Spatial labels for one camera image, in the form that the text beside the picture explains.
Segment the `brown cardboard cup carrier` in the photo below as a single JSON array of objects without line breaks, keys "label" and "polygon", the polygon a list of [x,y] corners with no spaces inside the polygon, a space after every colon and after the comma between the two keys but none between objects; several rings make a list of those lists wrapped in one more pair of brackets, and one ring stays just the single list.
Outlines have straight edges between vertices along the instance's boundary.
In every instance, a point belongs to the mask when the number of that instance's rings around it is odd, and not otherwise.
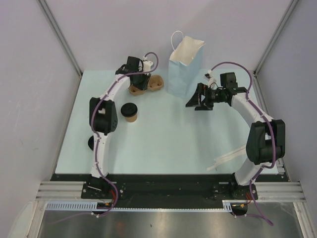
[{"label": "brown cardboard cup carrier", "polygon": [[145,92],[147,91],[158,91],[160,89],[162,89],[164,86],[164,80],[160,75],[152,75],[149,79],[148,85],[147,85],[147,89],[146,90],[140,90],[137,87],[130,85],[130,87],[128,88],[129,93],[133,96],[140,96],[145,94]]}]

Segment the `black plastic cup lid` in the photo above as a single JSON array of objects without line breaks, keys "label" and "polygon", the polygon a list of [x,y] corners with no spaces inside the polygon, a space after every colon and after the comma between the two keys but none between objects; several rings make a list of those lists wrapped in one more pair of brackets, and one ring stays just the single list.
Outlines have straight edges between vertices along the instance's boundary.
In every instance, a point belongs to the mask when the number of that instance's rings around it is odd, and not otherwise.
[{"label": "black plastic cup lid", "polygon": [[121,107],[120,111],[124,117],[130,118],[137,114],[138,108],[134,103],[126,103]]}]

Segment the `light blue paper bag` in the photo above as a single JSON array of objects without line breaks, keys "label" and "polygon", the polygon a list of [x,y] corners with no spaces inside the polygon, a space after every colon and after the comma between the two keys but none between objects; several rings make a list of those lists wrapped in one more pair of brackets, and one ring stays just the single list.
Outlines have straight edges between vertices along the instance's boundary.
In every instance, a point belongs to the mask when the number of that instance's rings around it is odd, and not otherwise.
[{"label": "light blue paper bag", "polygon": [[175,47],[173,37],[174,34],[170,38],[173,52],[168,64],[167,91],[173,96],[184,99],[188,87],[201,68],[205,42],[182,35],[182,41]]}]

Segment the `brown paper coffee cup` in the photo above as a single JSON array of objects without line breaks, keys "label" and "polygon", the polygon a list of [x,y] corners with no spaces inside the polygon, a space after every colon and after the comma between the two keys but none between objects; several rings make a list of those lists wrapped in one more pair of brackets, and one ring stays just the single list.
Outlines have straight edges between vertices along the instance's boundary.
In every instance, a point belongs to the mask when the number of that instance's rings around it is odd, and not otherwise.
[{"label": "brown paper coffee cup", "polygon": [[135,122],[137,119],[137,114],[131,116],[131,117],[124,117],[127,122]]}]

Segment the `stack of paper cups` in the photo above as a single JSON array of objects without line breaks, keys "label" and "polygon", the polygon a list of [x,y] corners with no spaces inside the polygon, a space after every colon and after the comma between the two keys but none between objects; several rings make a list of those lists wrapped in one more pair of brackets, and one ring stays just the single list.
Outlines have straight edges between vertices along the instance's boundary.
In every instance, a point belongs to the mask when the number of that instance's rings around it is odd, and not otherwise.
[{"label": "stack of paper cups", "polygon": [[105,115],[106,114],[106,109],[105,108],[101,108],[101,109],[98,110],[98,113]]}]

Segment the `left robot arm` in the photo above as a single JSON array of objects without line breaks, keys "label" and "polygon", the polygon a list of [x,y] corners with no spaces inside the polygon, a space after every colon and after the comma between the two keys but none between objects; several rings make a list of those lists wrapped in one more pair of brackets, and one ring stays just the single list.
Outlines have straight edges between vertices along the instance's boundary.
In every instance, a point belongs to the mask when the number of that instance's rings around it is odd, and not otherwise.
[{"label": "left robot arm", "polygon": [[115,72],[114,80],[106,91],[100,97],[90,99],[89,124],[94,138],[92,177],[99,179],[108,174],[109,143],[118,125],[115,101],[130,86],[141,92],[147,90],[153,65],[146,56],[141,59],[129,56],[127,63]]}]

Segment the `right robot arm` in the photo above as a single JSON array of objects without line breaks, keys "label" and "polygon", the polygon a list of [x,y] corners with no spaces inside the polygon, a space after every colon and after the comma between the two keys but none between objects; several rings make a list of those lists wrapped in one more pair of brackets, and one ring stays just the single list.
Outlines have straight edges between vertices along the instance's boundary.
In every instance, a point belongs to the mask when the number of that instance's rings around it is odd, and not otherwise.
[{"label": "right robot arm", "polygon": [[255,181],[263,169],[273,168],[276,160],[285,155],[285,122],[260,109],[250,98],[249,91],[238,86],[234,72],[221,74],[220,86],[217,86],[212,70],[205,77],[208,84],[198,83],[185,106],[197,111],[211,111],[215,103],[227,103],[250,128],[246,143],[247,159],[234,174],[235,183],[228,187],[229,195],[240,199],[246,194],[246,185]]}]

